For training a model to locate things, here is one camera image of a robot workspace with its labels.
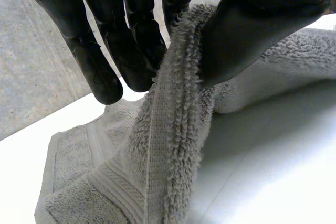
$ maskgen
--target terry cloth towel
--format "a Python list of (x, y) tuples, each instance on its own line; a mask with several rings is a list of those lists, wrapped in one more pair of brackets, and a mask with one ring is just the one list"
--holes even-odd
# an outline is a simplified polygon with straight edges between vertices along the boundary
[(213, 111), (335, 79), (335, 32), (302, 29), (234, 79), (200, 90), (200, 29), (214, 10), (197, 5), (181, 16), (144, 99), (52, 137), (37, 223), (183, 223)]

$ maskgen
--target white surface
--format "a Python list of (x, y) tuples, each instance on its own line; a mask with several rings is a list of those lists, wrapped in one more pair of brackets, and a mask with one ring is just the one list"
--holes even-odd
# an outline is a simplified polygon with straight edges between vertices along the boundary
[[(51, 136), (103, 110), (90, 94), (0, 142), (0, 223), (35, 223)], [(336, 223), (336, 84), (215, 116), (203, 152), (190, 223)]]
[[(124, 87), (123, 98), (136, 101), (144, 93)], [(57, 132), (86, 124), (104, 112), (93, 94), (0, 141), (0, 223), (35, 223), (34, 212), (50, 138)]]

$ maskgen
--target folded towel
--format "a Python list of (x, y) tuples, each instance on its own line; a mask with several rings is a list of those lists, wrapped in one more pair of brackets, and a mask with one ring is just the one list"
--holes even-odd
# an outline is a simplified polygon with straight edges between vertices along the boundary
[(37, 223), (183, 223), (212, 113), (232, 113), (336, 77), (336, 33), (302, 29), (234, 79), (200, 90), (200, 30), (214, 6), (181, 16), (151, 90), (50, 141)]

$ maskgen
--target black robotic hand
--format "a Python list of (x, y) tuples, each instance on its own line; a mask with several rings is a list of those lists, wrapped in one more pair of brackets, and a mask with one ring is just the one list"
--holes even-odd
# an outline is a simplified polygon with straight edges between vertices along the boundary
[[(82, 0), (36, 0), (59, 28), (94, 96), (103, 104), (123, 94), (87, 21)], [(168, 31), (177, 14), (191, 0), (162, 0)], [(136, 92), (148, 91), (166, 51), (154, 20), (154, 0), (86, 0), (103, 41), (126, 84)], [(129, 28), (125, 21), (124, 3)]]
[[(87, 22), (82, 0), (37, 0), (60, 29), (96, 98), (112, 104), (122, 86)], [(166, 50), (153, 17), (154, 0), (86, 0), (112, 58), (128, 86), (146, 91)], [(177, 14), (191, 0), (163, 0), (171, 31)], [(274, 43), (314, 22), (329, 0), (221, 0), (202, 31), (203, 87), (227, 81), (249, 67)]]

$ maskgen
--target towel fold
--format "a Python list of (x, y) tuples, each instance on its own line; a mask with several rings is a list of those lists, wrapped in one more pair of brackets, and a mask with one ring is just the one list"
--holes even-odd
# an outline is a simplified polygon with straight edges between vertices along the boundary
[(183, 223), (213, 112), (335, 79), (336, 33), (302, 29), (232, 80), (200, 90), (200, 31), (214, 10), (197, 5), (181, 16), (144, 99), (121, 100), (52, 137), (37, 223)]

